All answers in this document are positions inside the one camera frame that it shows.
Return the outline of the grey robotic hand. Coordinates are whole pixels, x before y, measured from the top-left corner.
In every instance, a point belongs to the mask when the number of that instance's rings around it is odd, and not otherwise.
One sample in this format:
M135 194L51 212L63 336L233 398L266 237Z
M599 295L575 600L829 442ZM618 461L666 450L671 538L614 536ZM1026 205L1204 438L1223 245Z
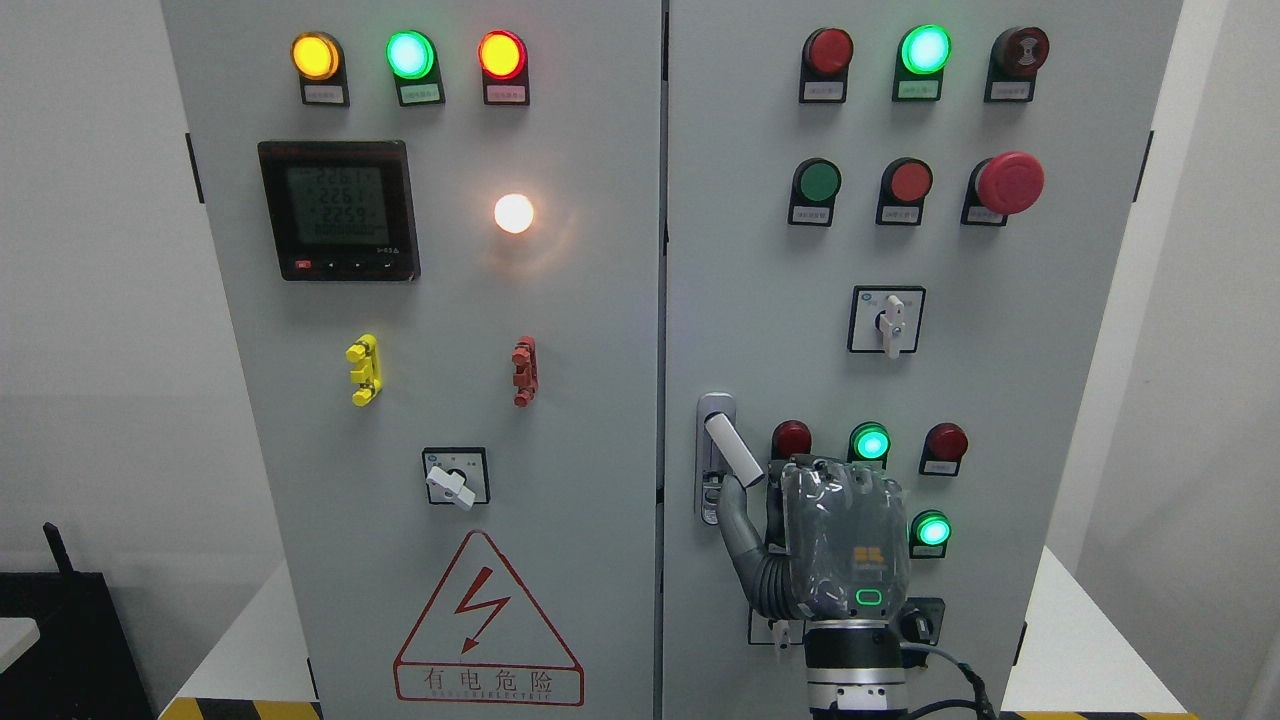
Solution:
M781 468L785 552L771 553L726 477L719 532L753 611L772 620L890 623L908 597L908 519L878 468L797 455Z

